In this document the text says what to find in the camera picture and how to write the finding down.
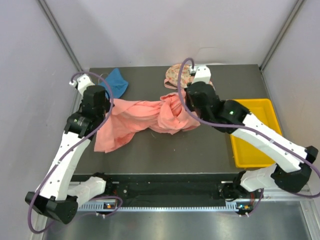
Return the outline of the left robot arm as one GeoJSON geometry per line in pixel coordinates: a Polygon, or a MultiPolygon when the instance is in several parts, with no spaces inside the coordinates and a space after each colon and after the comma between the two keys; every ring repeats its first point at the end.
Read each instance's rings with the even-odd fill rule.
{"type": "Polygon", "coordinates": [[[56,156],[36,191],[29,191],[25,202],[35,212],[63,224],[69,224],[80,206],[100,195],[109,198],[114,191],[102,173],[70,188],[79,160],[104,122],[111,106],[106,89],[90,85],[82,91],[78,111],[68,117],[56,156]]]}

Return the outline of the pink t shirt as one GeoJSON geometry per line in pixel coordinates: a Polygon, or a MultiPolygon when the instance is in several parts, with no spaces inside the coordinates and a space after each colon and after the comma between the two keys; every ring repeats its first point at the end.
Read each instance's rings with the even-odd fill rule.
{"type": "Polygon", "coordinates": [[[177,92],[158,101],[115,99],[111,114],[97,131],[94,151],[110,153],[128,144],[140,131],[174,135],[200,126],[184,109],[177,92]]]}

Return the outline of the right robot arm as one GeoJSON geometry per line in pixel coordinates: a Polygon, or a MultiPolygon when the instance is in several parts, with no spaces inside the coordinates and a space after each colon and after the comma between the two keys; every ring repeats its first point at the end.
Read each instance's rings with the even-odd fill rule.
{"type": "Polygon", "coordinates": [[[245,198],[264,188],[279,188],[300,195],[308,183],[318,149],[303,147],[287,140],[264,123],[248,108],[235,100],[221,100],[213,86],[203,81],[184,88],[188,111],[195,112],[199,122],[244,140],[270,157],[274,164],[238,173],[222,193],[227,198],[245,198]]]}

